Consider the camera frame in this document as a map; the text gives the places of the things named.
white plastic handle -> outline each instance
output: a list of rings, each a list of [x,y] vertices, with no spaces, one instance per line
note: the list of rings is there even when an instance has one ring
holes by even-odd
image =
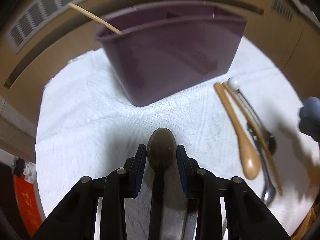
[[[228,85],[234,92],[237,92],[237,90],[240,90],[240,85],[234,77],[231,77],[228,79]]]

wooden stick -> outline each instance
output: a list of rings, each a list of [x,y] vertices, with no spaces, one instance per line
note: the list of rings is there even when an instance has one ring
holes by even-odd
[[[305,235],[306,231],[308,230],[308,224],[311,219],[312,215],[312,210],[311,208],[308,212],[308,214],[305,216],[304,220],[301,222],[297,230],[293,233],[291,236],[291,240],[301,240],[303,236]]]
[[[94,14],[88,12],[87,10],[73,4],[73,3],[69,3],[68,4],[69,7],[77,10],[78,12],[81,12],[82,14],[84,14],[85,16],[89,17],[90,19],[96,21],[97,23],[103,24],[105,25],[109,30],[111,30],[112,32],[116,33],[116,34],[122,34],[121,31],[119,31],[117,28],[113,27],[111,24],[107,23],[106,21],[102,20],[101,18],[99,18],[98,16],[95,16]]]
[[[271,157],[271,153],[269,151],[269,148],[266,144],[266,141],[264,140],[264,137],[260,131],[260,128],[258,127],[258,125],[256,124],[256,122],[252,119],[251,115],[249,114],[248,110],[245,108],[245,106],[242,104],[242,102],[240,101],[240,99],[235,95],[234,91],[229,87],[229,85],[227,84],[227,82],[223,82],[222,83],[223,87],[228,91],[228,93],[230,94],[230,96],[232,97],[232,99],[235,101],[235,103],[237,104],[237,106],[240,108],[242,114],[244,115],[244,117],[247,119],[247,122],[251,125],[252,129],[254,130],[254,132],[257,135],[258,141],[260,143],[260,145],[262,146],[266,157],[270,163],[271,169],[273,171],[273,174],[275,176],[275,180],[276,180],[276,184],[277,184],[277,188],[279,190],[279,195],[282,196],[282,187],[281,187],[281,183],[280,183],[280,178],[276,169],[276,165]]]
[[[261,166],[258,153],[244,132],[236,113],[223,90],[223,86],[220,83],[215,83],[213,86],[220,97],[221,103],[223,104],[238,137],[239,154],[243,173],[247,179],[255,179],[259,174]]]

plastic container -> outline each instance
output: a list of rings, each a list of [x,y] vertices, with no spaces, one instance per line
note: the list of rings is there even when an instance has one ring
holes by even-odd
[[[203,1],[130,7],[106,17],[97,40],[129,100],[146,106],[228,72],[246,20]]]

wooden spoon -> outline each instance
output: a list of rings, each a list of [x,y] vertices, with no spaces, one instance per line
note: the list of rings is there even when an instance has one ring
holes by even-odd
[[[170,130],[159,128],[153,132],[147,146],[149,164],[155,172],[152,186],[148,240],[160,239],[164,173],[172,165],[175,151],[176,142]]]
[[[239,109],[241,110],[242,114],[244,115],[244,117],[247,119],[248,123],[250,124],[250,126],[252,127],[253,131],[256,133],[258,141],[265,153],[265,156],[267,157],[267,160],[270,164],[270,167],[273,171],[273,175],[277,184],[277,188],[278,188],[278,192],[279,195],[282,196],[283,192],[282,192],[282,187],[281,187],[281,183],[280,183],[280,178],[277,172],[277,168],[275,165],[275,162],[272,159],[272,155],[270,153],[269,147],[266,144],[266,141],[263,137],[263,134],[261,133],[258,125],[256,124],[256,122],[251,118],[248,110],[244,107],[244,105],[241,103],[240,99],[236,96],[236,94],[234,93],[234,91],[229,87],[227,82],[223,82],[222,86],[228,91],[228,93],[230,94],[230,96],[232,97],[232,99],[234,100],[234,102],[237,104],[237,106],[239,107]]]
[[[240,161],[244,176],[249,180],[255,179],[258,176],[261,167],[259,155],[244,132],[223,86],[220,83],[215,83],[213,86],[220,97],[221,103],[223,104],[238,137]]]

dark wooden spoon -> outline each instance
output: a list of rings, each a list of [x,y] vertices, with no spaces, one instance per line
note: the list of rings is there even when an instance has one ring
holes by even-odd
[[[164,173],[173,162],[176,143],[173,134],[167,128],[159,128],[151,135],[147,155],[150,166],[155,172],[152,186],[150,224],[148,240],[160,239],[162,220]]]

